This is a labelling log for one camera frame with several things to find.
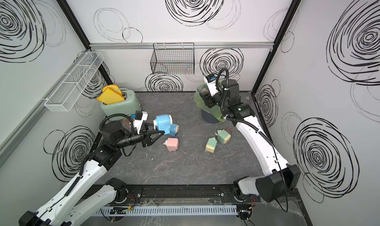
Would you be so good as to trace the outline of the green sharpener bottom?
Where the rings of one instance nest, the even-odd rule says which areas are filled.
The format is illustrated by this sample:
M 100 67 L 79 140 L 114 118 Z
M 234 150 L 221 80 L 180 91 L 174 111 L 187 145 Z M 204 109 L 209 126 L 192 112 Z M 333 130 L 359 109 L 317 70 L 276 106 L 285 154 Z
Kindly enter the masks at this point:
M 216 146 L 217 146 L 217 140 L 214 137 L 209 138 L 205 146 L 205 150 L 207 152 L 214 153 Z

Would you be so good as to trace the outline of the pink pencil sharpener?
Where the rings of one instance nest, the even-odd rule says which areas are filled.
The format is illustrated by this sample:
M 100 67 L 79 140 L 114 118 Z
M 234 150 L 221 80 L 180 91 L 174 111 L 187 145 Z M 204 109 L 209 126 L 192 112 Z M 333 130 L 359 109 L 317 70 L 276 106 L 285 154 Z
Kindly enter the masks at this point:
M 168 138 L 164 145 L 166 145 L 168 151 L 176 151 L 179 147 L 179 140 L 177 138 Z

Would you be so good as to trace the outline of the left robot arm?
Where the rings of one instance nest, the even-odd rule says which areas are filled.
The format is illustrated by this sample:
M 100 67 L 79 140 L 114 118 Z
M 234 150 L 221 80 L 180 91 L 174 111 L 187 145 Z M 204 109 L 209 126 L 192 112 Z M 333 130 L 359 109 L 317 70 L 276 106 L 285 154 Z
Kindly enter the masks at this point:
M 117 114 L 106 117 L 100 123 L 99 131 L 104 139 L 103 145 L 86 155 L 78 173 L 50 201 L 38 211 L 27 211 L 18 221 L 20 226 L 79 226 L 107 204 L 116 201 L 124 203 L 129 191 L 127 185 L 112 178 L 96 193 L 83 200 L 82 197 L 93 184 L 105 175 L 124 155 L 124 148 L 136 147 L 138 143 L 147 147 L 154 144 L 164 131 L 153 128 L 155 124 L 146 123 L 146 112 L 137 111 L 133 115 L 120 113 L 130 122 L 125 129 L 121 122 L 114 121 Z

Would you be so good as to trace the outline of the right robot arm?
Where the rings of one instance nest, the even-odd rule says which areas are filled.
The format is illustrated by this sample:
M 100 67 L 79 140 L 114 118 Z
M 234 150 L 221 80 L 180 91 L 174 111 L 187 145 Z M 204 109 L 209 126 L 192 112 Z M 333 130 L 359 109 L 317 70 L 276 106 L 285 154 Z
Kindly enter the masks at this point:
M 241 101 L 239 85 L 229 78 L 229 71 L 223 68 L 217 75 L 204 77 L 206 87 L 199 90 L 200 97 L 207 108 L 218 107 L 223 120 L 231 121 L 245 137 L 255 153 L 262 177 L 246 177 L 238 180 L 237 191 L 240 195 L 258 195 L 266 202 L 278 201 L 294 190 L 300 169 L 282 157 L 274 144 L 263 132 L 253 109 Z

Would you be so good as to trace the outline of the green sharpener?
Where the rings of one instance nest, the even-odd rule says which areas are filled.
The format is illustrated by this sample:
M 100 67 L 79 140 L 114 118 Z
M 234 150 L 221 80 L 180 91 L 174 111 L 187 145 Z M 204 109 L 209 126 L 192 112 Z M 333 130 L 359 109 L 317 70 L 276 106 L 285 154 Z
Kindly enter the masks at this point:
M 217 140 L 214 137 L 209 138 L 205 146 L 205 150 L 207 152 L 214 153 L 216 146 L 217 146 Z
M 229 134 L 226 130 L 217 130 L 216 140 L 221 144 L 226 144 L 231 139 L 231 134 Z

